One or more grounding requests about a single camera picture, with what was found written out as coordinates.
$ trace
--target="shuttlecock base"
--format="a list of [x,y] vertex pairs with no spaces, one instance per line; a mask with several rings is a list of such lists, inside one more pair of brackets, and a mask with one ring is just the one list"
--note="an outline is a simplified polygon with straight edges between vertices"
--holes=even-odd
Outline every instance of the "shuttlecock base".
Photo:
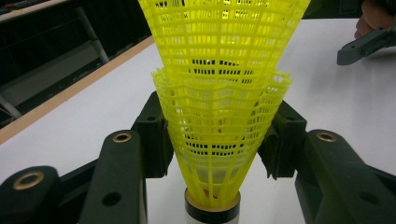
[[199,205],[186,189],[184,193],[187,224],[237,224],[239,222],[239,204],[241,194],[238,192],[235,199],[221,208],[206,208]]

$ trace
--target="human hand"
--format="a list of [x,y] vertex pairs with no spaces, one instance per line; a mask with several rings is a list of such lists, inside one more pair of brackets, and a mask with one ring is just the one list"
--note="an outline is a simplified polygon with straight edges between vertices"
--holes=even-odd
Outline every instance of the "human hand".
[[389,15],[377,0],[364,0],[361,11],[363,15],[356,23],[356,39],[378,28],[389,29],[393,24],[394,16]]

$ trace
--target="yellow shuttlecock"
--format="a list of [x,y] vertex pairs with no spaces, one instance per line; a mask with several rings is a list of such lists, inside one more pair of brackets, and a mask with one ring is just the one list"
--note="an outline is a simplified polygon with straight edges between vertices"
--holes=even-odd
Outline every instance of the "yellow shuttlecock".
[[197,204],[230,204],[290,84],[276,71],[309,0],[139,0],[163,60],[153,73]]

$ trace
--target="yellow plastic mesh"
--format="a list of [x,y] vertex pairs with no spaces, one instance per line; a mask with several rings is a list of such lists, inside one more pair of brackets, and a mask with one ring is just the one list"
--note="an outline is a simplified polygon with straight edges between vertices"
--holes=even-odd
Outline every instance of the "yellow plastic mesh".
[[153,73],[194,200],[238,192],[290,84],[276,71],[309,0],[139,0],[163,60]]

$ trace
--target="white tabletop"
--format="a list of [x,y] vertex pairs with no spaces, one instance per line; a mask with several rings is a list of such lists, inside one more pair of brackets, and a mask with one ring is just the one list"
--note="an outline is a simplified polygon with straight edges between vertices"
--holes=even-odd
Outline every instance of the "white tabletop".
[[[338,66],[337,50],[353,40],[355,23],[301,22],[278,65],[294,79],[285,100],[308,120],[308,131],[339,133],[366,163],[396,175],[396,49]],[[152,45],[6,141],[0,182],[34,165],[64,175],[96,159],[108,134],[131,128],[154,91],[150,72],[161,66]],[[148,180],[149,223],[184,223],[184,188],[174,158],[167,177]],[[241,194],[240,223],[304,223],[294,180],[267,179],[259,157]]]

